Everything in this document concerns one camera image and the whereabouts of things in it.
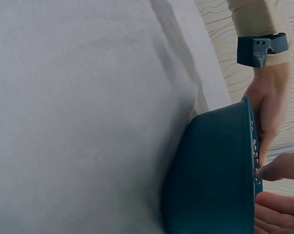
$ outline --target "patterned wallpaper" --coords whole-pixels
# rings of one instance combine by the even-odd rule
[[[253,78],[253,70],[236,63],[237,37],[228,4],[226,0],[195,0],[195,2],[212,39],[230,97],[233,102],[238,102]],[[294,34],[294,0],[281,0],[281,3],[289,16]],[[283,129],[273,146],[278,148],[281,145],[292,144],[294,144],[294,58],[290,107]]]

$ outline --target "wrist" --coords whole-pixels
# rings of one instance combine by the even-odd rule
[[[254,68],[254,78],[273,85],[278,90],[288,89],[291,85],[292,66],[290,62]]]

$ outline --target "white cloth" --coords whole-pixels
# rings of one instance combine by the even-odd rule
[[[169,3],[207,109],[230,104],[195,3]],[[0,0],[0,234],[163,233],[200,81],[162,30],[147,0]]]

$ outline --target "beige sleeve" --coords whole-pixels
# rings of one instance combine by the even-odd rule
[[[266,66],[291,61],[293,36],[289,19],[279,0],[227,0],[227,2],[239,37],[259,37],[274,33],[287,35],[289,50],[268,55]]]

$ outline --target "black wrist strap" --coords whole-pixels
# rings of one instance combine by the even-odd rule
[[[262,68],[268,54],[278,54],[289,49],[285,33],[262,37],[238,37],[237,63]]]

